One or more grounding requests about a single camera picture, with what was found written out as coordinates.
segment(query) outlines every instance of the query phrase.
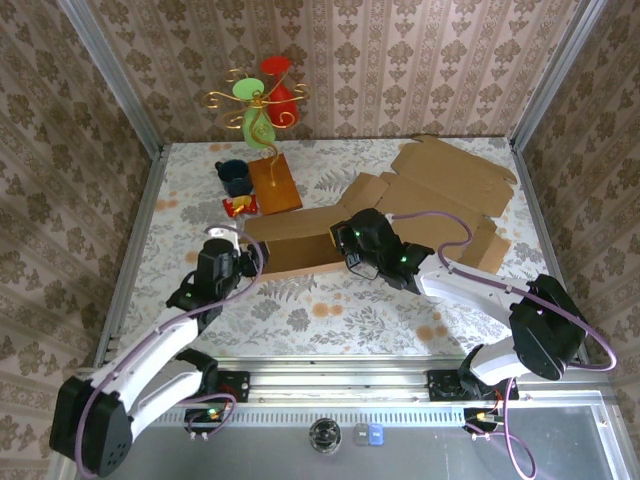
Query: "small blue block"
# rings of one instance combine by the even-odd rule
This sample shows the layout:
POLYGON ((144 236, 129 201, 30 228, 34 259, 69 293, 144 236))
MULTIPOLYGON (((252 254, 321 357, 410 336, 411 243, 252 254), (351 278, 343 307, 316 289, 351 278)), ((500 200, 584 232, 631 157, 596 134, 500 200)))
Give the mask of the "small blue block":
POLYGON ((379 423, 369 424, 369 445, 380 446, 384 445, 384 430, 379 423))

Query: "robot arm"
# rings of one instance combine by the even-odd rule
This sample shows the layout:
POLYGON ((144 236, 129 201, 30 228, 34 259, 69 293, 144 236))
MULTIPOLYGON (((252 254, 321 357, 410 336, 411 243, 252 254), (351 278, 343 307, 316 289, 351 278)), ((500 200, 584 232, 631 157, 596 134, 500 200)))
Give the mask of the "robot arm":
POLYGON ((511 329, 510 337, 479 345, 469 353, 458 370, 465 390, 482 397, 500 381, 528 372, 548 380, 562 377, 585 332, 531 300, 532 296, 544 299, 582 318, 556 279, 547 275, 534 281, 498 277, 443 262, 431 248, 403 243, 389 220, 375 209, 366 209, 331 228, 334 244, 350 268, 366 263, 394 288, 469 305, 511 329))
POLYGON ((205 242, 196 270, 138 341, 88 379, 71 377, 63 384, 49 440, 53 450, 77 461, 81 438, 84 468, 107 476, 156 418, 185 398, 216 393, 217 362, 195 350, 178 352, 221 314, 222 305, 194 315, 184 312, 223 301, 241 277, 256 275, 260 254, 268 256, 264 244, 260 254, 253 246, 241 252, 237 234, 228 232, 208 232, 214 238, 205 242))

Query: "red vase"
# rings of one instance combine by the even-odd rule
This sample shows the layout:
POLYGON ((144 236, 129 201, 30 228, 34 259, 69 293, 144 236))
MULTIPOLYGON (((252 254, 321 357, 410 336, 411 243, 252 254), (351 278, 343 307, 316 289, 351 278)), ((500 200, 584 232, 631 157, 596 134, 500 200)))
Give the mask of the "red vase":
MULTIPOLYGON (((289 67, 291 67, 291 62, 287 57, 269 57, 260 64, 260 69, 265 74, 275 76, 276 83, 280 81, 281 76, 289 70, 289 67)), ((269 100, 272 102, 284 101, 284 103, 268 105, 267 112, 269 113, 271 123, 276 127, 291 127, 298 122, 298 106, 294 101, 286 101, 292 99, 293 94, 283 83, 271 92, 269 100)))

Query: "white table surface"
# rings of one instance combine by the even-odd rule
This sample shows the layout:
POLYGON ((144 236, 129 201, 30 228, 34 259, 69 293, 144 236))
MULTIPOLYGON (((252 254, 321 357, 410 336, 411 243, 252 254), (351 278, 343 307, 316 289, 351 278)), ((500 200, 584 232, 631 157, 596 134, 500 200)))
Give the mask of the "white table surface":
MULTIPOLYGON (((505 139, 447 139, 463 150, 505 166, 517 176, 505 139)), ((359 172, 380 174, 410 140, 280 142, 304 208, 333 205, 359 172)), ((258 158, 244 143, 174 144, 168 158, 120 348, 157 318, 182 278, 195 268, 206 241, 203 228, 228 221, 214 164, 258 158)), ((546 273, 531 214, 520 185, 498 233, 512 242, 499 273, 535 278, 546 273)), ((366 281, 349 272, 316 274, 260 284, 223 314, 192 345, 212 356, 462 355, 508 333, 497 321, 468 307, 418 297, 366 281)))

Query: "dark blue cup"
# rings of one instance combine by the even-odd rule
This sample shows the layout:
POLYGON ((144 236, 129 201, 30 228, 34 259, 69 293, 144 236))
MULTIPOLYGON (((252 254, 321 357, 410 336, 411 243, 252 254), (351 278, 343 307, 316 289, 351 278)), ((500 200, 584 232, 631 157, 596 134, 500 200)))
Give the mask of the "dark blue cup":
POLYGON ((215 167, 222 186, 230 197, 249 195, 253 190, 247 162, 227 160, 224 163, 216 162, 215 167))

